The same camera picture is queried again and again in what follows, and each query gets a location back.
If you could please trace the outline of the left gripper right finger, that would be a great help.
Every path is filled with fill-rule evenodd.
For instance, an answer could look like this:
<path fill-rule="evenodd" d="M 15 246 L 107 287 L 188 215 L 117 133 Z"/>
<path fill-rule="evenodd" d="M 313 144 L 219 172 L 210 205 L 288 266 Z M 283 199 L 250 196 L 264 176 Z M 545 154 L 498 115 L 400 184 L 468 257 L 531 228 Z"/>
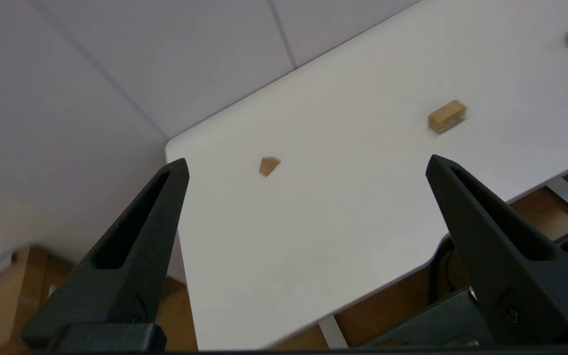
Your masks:
<path fill-rule="evenodd" d="M 495 339 L 568 344 L 568 252 L 458 163 L 432 155 L 426 178 Z"/>

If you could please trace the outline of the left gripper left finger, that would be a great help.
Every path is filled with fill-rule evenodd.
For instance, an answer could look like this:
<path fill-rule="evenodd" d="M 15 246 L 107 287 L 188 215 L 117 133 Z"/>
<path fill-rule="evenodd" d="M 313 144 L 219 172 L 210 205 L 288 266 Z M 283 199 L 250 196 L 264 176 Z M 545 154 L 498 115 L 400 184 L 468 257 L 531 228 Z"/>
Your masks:
<path fill-rule="evenodd" d="M 161 168 L 22 329 L 32 352 L 162 352 L 156 315 L 189 182 Z"/>

